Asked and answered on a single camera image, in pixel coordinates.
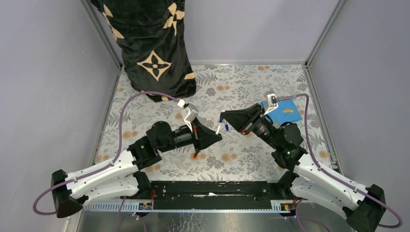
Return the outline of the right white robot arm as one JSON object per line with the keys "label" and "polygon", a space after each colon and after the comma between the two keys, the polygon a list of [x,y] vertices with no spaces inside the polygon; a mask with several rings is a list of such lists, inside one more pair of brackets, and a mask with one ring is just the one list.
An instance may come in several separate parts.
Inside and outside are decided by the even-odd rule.
{"label": "right white robot arm", "polygon": [[285,122],[276,128],[255,104],[242,110],[223,111],[220,117],[237,132],[253,132],[275,151],[276,164],[286,169],[277,186],[278,195],[305,198],[340,215],[357,232],[374,232],[385,213],[376,202],[385,203],[384,190],[376,184],[366,186],[315,161],[302,146],[303,137],[295,123]]}

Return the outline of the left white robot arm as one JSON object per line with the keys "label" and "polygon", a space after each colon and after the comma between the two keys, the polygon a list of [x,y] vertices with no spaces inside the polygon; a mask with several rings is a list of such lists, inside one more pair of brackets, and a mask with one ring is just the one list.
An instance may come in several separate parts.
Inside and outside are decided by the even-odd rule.
{"label": "left white robot arm", "polygon": [[158,121],[145,136],[123,150],[118,159],[111,158],[86,169],[52,173],[52,197],[58,218],[79,212],[84,206],[104,198],[149,195],[150,183],[141,170],[161,161],[160,154],[192,145],[196,152],[222,140],[222,135],[207,128],[195,118],[192,129],[187,125],[172,130],[165,121]]}

